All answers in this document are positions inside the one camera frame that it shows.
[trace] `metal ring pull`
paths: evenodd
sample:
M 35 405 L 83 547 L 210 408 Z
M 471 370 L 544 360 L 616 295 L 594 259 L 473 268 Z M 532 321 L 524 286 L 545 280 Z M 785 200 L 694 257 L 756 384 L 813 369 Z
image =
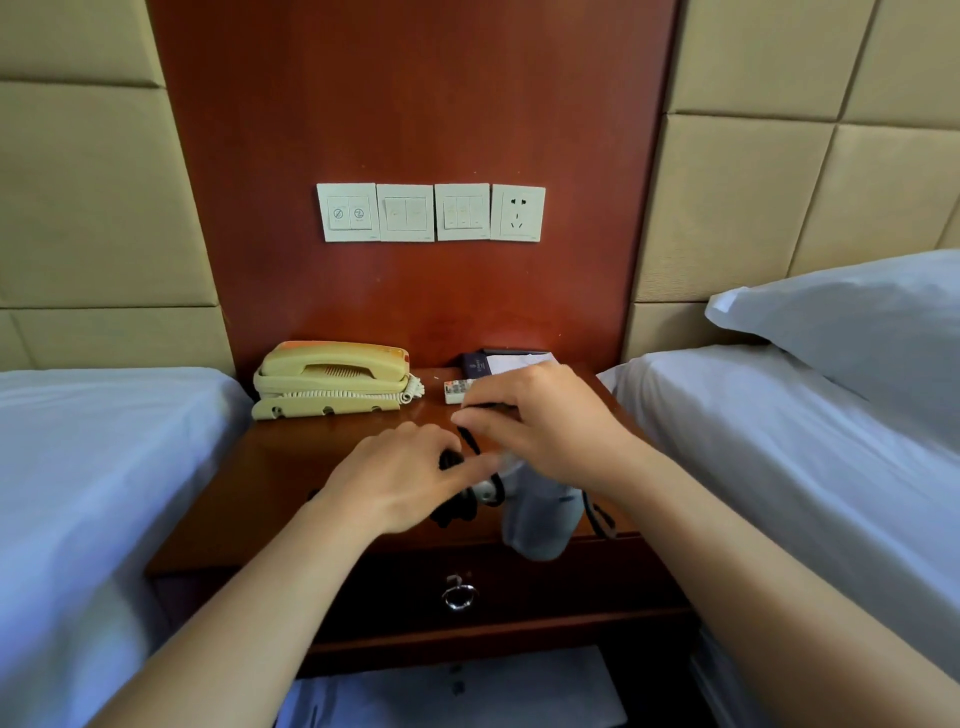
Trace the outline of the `metal ring pull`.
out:
M 450 584 L 443 594 L 444 604 L 451 612 L 463 612 L 468 609 L 477 596 L 477 588 L 464 584 L 464 580 L 457 574 L 448 576 L 446 583 Z

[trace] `wooden wall panel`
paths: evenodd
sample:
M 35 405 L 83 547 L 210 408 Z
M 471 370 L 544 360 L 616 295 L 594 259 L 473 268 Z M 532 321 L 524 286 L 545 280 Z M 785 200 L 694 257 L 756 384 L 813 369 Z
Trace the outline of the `wooden wall panel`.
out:
M 241 376 L 291 338 L 617 361 L 674 0 L 155 0 Z M 539 244 L 324 243 L 317 182 L 547 188 Z

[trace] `beige wall panel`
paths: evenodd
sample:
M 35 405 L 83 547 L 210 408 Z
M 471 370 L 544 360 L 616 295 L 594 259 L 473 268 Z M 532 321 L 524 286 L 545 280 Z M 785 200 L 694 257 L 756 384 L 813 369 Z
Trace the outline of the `beige wall panel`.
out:
M 217 302 L 162 89 L 0 84 L 10 307 Z
M 940 236 L 938 248 L 960 248 L 960 205 L 954 204 L 953 214 L 950 216 L 943 234 Z
M 841 125 L 790 275 L 933 250 L 960 195 L 960 132 Z
M 705 301 L 786 275 L 832 126 L 668 116 L 637 301 Z
M 33 368 L 20 334 L 13 325 L 13 316 L 9 311 L 0 311 L 0 372 Z
M 233 374 L 219 306 L 12 313 L 40 369 L 212 367 Z
M 163 85 L 144 0 L 3 0 L 0 78 Z
M 873 0 L 693 0 L 671 111 L 835 119 Z
M 704 315 L 706 308 L 705 303 L 634 303 L 627 321 L 623 360 L 650 352 L 762 341 L 714 326 Z
M 960 128 L 958 0 L 881 0 L 844 120 Z

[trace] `bed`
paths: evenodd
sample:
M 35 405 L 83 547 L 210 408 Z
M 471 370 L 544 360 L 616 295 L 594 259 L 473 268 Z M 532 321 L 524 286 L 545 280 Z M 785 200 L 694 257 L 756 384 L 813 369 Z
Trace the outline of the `bed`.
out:
M 84 725 L 168 636 L 143 567 L 250 405 L 211 369 L 0 374 L 5 726 Z
M 734 510 L 960 679 L 960 453 L 774 346 L 650 353 L 609 377 L 651 439 Z M 763 725 L 706 635 L 728 725 Z

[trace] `wall switch plate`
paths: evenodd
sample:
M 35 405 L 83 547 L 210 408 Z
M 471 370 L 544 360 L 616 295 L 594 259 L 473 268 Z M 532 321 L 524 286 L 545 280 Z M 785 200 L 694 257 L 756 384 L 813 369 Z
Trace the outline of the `wall switch plate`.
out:
M 375 183 L 318 184 L 317 198 L 326 242 L 361 243 L 380 239 Z
M 378 184 L 376 207 L 381 240 L 434 241 L 432 184 Z
M 490 185 L 434 184 L 438 240 L 490 239 Z
M 495 184 L 490 213 L 491 239 L 539 243 L 545 198 L 546 187 Z

